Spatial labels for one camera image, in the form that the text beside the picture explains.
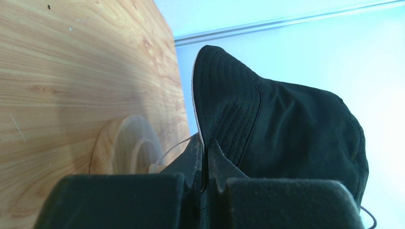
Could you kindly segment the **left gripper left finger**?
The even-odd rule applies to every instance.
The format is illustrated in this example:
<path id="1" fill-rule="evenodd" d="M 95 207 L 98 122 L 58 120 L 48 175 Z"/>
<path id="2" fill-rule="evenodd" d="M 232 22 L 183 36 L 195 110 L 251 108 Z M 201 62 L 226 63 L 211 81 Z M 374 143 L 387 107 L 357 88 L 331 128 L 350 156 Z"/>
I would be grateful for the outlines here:
<path id="1" fill-rule="evenodd" d="M 158 174 L 71 175 L 46 199 L 36 229 L 197 229 L 201 142 Z"/>

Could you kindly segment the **beige bucket hat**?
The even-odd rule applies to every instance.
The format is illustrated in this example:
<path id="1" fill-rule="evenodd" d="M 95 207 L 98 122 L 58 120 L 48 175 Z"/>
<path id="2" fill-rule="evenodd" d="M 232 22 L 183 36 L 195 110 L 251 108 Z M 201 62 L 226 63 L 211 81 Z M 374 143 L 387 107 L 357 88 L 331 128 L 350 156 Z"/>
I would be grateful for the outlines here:
<path id="1" fill-rule="evenodd" d="M 265 79 L 224 49 L 203 46 L 192 96 L 199 137 L 251 178 L 341 182 L 360 206 L 369 175 L 364 131 L 337 95 Z"/>

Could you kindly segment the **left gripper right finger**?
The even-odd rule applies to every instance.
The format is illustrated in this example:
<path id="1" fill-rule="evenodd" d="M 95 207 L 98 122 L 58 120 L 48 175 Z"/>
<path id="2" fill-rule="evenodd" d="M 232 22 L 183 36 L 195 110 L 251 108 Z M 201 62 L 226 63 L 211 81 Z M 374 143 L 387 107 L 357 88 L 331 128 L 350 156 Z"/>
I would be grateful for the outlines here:
<path id="1" fill-rule="evenodd" d="M 347 188 L 323 179 L 249 178 L 218 142 L 207 148 L 210 229 L 362 229 Z"/>

